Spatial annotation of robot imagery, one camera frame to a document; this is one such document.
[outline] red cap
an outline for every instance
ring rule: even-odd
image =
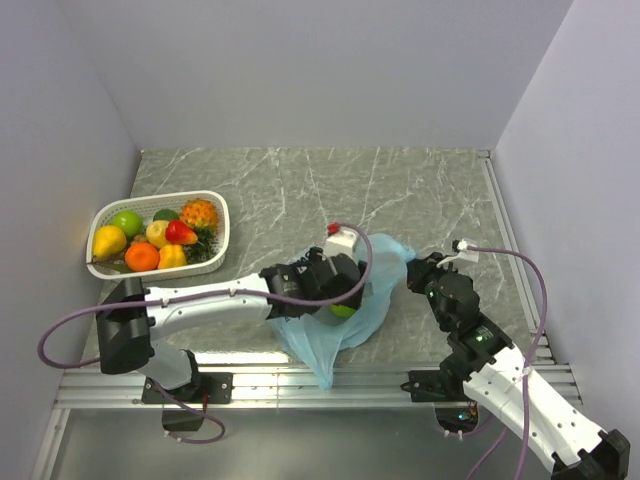
[[[340,224],[338,222],[330,223],[327,226],[327,232],[329,232],[329,235],[333,235],[334,233],[338,233],[339,231],[340,231]]]

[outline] light blue bag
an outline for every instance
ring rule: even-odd
[[[282,349],[304,362],[318,379],[320,388],[333,384],[333,363],[340,350],[364,343],[387,316],[391,291],[407,278],[407,262],[416,252],[383,233],[369,237],[373,245],[373,266],[364,289],[362,305],[350,318],[334,315],[322,307],[300,318],[274,318],[269,323]],[[366,259],[364,242],[358,242],[356,258]]]

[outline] white basket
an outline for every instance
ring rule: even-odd
[[[151,270],[139,273],[114,273],[113,270],[101,267],[99,265],[91,265],[93,235],[96,230],[105,225],[109,225],[111,219],[118,212],[131,210],[142,217],[145,225],[153,220],[153,216],[158,210],[170,208],[180,212],[182,206],[188,200],[209,200],[218,212],[218,230],[215,240],[216,254],[206,262],[186,265],[184,267],[167,268],[163,270]],[[87,267],[89,271],[98,278],[104,280],[122,280],[123,278],[142,277],[153,280],[166,280],[170,278],[188,277],[191,275],[200,275],[203,273],[213,272],[222,265],[224,256],[229,246],[229,208],[224,198],[214,192],[208,190],[198,190],[194,192],[169,193],[166,195],[154,195],[151,197],[130,198],[126,200],[118,200],[104,207],[96,218],[93,219],[91,231],[89,232],[89,240],[87,242]]]

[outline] basket rim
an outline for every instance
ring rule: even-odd
[[[225,234],[224,234],[224,236],[222,238],[222,246],[221,246],[220,250],[218,251],[218,253],[216,253],[216,255],[213,258],[207,260],[206,262],[195,263],[193,265],[186,265],[184,267],[165,269],[165,270],[150,270],[148,272],[117,273],[117,274],[113,274],[113,275],[105,275],[104,273],[99,272],[98,269],[95,268],[90,263],[91,262],[91,258],[92,258],[91,250],[92,250],[92,245],[93,245],[93,235],[95,234],[95,231],[96,231],[96,226],[98,224],[98,218],[102,217],[107,210],[110,210],[114,206],[121,205],[121,204],[131,205],[131,204],[136,203],[136,202],[146,201],[146,200],[150,200],[150,199],[157,200],[159,198],[170,198],[170,197],[174,197],[175,198],[175,197],[182,197],[182,196],[185,196],[185,195],[189,195],[189,196],[202,195],[202,196],[215,197],[222,204],[222,209],[224,210],[224,232],[225,232]],[[95,277],[98,277],[98,278],[100,278],[102,280],[122,280],[122,279],[125,279],[125,278],[140,278],[140,277],[152,278],[152,277],[159,276],[159,275],[167,275],[167,274],[169,274],[171,272],[173,272],[173,273],[181,272],[181,273],[184,273],[184,274],[180,275],[180,276],[186,277],[186,276],[189,276],[189,274],[186,273],[189,270],[198,270],[198,269],[202,269],[202,268],[208,267],[209,265],[212,265],[215,262],[218,262],[222,257],[224,257],[224,255],[227,252],[227,248],[229,247],[229,236],[230,236],[229,230],[230,230],[230,228],[231,227],[230,227],[230,221],[229,221],[229,207],[227,205],[227,201],[224,199],[224,197],[222,197],[222,195],[220,195],[220,194],[218,194],[216,192],[213,192],[211,190],[190,190],[190,191],[187,191],[187,192],[164,193],[162,195],[147,195],[147,196],[144,196],[144,197],[123,198],[121,200],[116,200],[115,202],[111,202],[111,203],[105,205],[94,216],[93,222],[91,222],[91,229],[89,230],[89,238],[87,239],[87,249],[86,249],[87,268],[91,272],[92,275],[94,275]]]

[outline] marble tabletop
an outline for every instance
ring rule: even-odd
[[[502,247],[481,161],[472,149],[233,148],[149,149],[143,152],[132,197],[212,190],[229,206],[231,238],[219,270],[149,285],[191,286],[231,280],[282,263],[323,239],[342,221],[384,232],[419,256],[450,251],[466,237]],[[474,279],[483,312],[521,349],[529,327],[504,257],[483,254],[465,273]],[[104,298],[115,286],[106,282]],[[399,285],[378,332],[341,352],[337,364],[438,363],[449,353],[425,299]],[[173,335],[200,363],[296,363],[282,353],[266,322],[213,321]],[[84,358],[97,355],[95,325]]]

